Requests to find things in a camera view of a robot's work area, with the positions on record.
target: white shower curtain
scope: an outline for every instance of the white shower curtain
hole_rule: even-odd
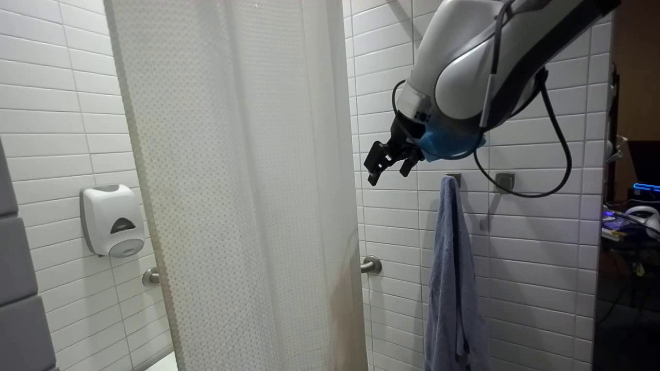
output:
[[[108,0],[179,368],[366,365],[339,0]]]

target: blue towel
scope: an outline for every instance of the blue towel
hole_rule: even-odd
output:
[[[487,371],[487,330],[479,317],[473,248],[454,178],[442,182],[435,231],[428,371]]]

